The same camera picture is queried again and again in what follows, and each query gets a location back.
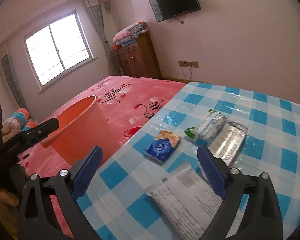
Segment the brown wooden cabinet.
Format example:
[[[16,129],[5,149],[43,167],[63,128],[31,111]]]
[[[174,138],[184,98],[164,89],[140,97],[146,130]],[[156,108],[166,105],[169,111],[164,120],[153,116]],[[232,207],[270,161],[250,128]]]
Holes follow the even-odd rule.
[[[129,45],[114,51],[125,76],[162,79],[159,63],[149,32]]]

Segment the blue tissue pack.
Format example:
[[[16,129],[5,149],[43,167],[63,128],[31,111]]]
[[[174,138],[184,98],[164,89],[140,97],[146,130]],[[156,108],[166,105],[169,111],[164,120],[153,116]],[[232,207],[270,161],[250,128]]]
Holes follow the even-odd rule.
[[[180,142],[180,135],[162,130],[145,149],[145,155],[159,163],[164,163],[177,149]]]

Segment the silver foil snack pouch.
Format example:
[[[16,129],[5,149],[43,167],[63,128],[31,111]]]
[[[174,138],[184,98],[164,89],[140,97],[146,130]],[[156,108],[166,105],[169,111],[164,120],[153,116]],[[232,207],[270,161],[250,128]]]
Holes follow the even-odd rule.
[[[248,127],[232,120],[226,120],[223,128],[210,144],[209,150],[214,157],[230,165],[239,151],[248,132]]]

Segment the grey courier mailer bag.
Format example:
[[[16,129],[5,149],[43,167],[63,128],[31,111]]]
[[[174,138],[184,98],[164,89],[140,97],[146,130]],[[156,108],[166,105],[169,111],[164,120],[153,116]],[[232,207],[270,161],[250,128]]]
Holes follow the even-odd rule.
[[[157,203],[181,239],[200,239],[222,203],[188,161],[149,186],[146,194]]]

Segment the orange plastic bucket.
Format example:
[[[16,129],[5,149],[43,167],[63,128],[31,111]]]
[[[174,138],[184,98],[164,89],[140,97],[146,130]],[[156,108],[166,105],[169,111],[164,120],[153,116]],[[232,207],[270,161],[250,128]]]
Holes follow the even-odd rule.
[[[41,145],[43,148],[52,147],[70,165],[84,158],[94,146],[102,149],[101,163],[120,148],[95,95],[74,103],[56,119],[59,128],[44,139]]]

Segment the wall power socket strip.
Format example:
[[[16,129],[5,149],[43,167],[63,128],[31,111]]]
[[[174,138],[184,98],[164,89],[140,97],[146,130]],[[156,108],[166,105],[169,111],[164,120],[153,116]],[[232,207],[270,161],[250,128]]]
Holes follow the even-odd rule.
[[[198,61],[179,61],[179,67],[199,68]]]

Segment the wall mounted black television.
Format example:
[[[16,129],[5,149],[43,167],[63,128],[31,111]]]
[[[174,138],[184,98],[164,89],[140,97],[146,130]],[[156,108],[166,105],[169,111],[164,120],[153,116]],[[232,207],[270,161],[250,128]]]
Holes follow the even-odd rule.
[[[198,0],[149,0],[157,22],[201,10]]]

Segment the left grey curtain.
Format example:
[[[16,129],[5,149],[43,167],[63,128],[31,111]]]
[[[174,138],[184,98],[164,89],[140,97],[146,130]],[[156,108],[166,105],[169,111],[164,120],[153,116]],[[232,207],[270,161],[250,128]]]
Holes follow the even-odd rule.
[[[19,107],[27,109],[27,105],[19,88],[14,66],[5,42],[0,46],[0,65],[10,91],[12,92],[17,104]]]

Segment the grey checked curtain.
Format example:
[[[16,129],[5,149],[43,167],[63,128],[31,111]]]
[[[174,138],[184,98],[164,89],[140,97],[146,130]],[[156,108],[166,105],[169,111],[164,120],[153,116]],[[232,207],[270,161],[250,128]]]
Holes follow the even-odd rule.
[[[102,13],[102,6],[100,0],[84,0],[85,7],[92,22],[102,46],[104,48],[105,55],[108,60],[108,68],[111,75],[121,75],[120,66],[116,62],[116,56],[111,52],[111,47],[109,46],[109,41],[106,38],[106,33],[104,30],[104,20]]]

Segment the window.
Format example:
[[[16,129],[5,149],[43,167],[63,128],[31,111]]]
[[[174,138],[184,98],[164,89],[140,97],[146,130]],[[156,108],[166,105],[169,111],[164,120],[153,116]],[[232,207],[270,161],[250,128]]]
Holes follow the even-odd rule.
[[[75,11],[25,38],[25,47],[41,90],[95,59]]]

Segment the folded blankets stack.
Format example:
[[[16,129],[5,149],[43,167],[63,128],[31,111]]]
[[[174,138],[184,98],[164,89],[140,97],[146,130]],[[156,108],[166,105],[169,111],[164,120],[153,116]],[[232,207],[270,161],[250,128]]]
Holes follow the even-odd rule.
[[[117,50],[123,44],[136,40],[139,35],[149,31],[148,24],[144,21],[139,21],[131,24],[119,31],[113,38],[112,50]]]

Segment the floral rolled pillows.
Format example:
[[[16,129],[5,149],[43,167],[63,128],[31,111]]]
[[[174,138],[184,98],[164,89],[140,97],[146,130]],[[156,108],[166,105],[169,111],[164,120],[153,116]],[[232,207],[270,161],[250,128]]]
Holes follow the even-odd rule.
[[[25,108],[19,108],[7,120],[2,123],[3,143],[10,140],[21,131],[35,128],[37,124],[30,118],[30,113]]]

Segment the pink heart bedspread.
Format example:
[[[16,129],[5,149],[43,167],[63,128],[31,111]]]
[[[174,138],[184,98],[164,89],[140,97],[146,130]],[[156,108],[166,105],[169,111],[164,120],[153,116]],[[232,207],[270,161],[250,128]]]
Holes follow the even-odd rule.
[[[79,100],[95,95],[121,147],[183,87],[184,83],[170,80],[109,76],[79,93],[49,117],[56,118]],[[43,148],[41,142],[23,154],[21,164],[29,173],[37,173],[41,177],[54,176],[61,169],[72,166],[52,147]]]

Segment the blue checkered tablecloth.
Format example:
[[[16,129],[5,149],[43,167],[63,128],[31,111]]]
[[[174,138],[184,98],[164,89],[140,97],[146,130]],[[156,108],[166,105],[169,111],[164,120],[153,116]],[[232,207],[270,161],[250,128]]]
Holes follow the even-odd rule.
[[[93,239],[293,239],[300,105],[189,83],[97,171]]]

